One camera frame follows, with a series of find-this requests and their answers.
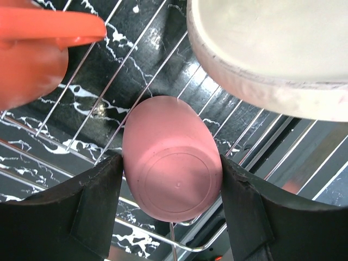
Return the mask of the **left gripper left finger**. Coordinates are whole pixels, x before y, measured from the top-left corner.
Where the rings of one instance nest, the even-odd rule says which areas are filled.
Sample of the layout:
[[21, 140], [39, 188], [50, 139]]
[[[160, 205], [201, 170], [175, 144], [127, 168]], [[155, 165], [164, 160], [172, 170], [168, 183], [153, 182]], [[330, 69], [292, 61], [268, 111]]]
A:
[[1, 203], [1, 260], [104, 260], [123, 175], [116, 154], [22, 201]]

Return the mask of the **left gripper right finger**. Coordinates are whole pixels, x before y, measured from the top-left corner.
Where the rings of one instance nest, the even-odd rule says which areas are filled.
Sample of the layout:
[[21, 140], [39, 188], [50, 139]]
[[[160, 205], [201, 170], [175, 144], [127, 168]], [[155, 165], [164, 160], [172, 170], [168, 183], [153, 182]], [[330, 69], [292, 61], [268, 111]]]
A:
[[234, 260], [347, 260], [347, 207], [287, 192], [221, 156]]

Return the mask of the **pink cream branch plate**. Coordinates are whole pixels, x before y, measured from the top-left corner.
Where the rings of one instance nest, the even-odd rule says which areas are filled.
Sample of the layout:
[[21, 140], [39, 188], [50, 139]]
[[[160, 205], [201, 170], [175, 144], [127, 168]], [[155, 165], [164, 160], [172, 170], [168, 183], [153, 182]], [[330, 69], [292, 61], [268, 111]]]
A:
[[200, 65], [235, 97], [347, 121], [347, 1], [188, 1], [187, 27]]

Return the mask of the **orange mug white inside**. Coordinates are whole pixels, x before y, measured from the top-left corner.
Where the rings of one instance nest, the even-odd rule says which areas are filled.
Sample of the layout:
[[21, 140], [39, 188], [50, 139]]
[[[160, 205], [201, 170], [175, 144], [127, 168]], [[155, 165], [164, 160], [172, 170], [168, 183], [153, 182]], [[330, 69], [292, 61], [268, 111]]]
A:
[[65, 77], [68, 48], [101, 41], [106, 33], [93, 14], [1, 1], [1, 110], [52, 92]]

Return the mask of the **metal wire dish rack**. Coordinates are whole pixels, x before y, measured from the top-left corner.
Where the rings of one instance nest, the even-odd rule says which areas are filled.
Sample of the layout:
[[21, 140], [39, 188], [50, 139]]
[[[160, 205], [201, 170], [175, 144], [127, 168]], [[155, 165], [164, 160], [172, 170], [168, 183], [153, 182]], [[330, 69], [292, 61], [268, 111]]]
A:
[[[186, 31], [202, 69], [261, 109], [347, 121], [347, 1], [187, 1]], [[95, 13], [1, 1], [1, 111], [52, 92], [68, 48], [107, 37]], [[138, 95], [122, 152], [22, 201], [1, 204], [2, 260], [102, 260], [121, 181], [162, 221], [193, 219], [222, 196], [235, 260], [347, 260], [347, 208], [268, 183], [220, 153], [178, 96]]]

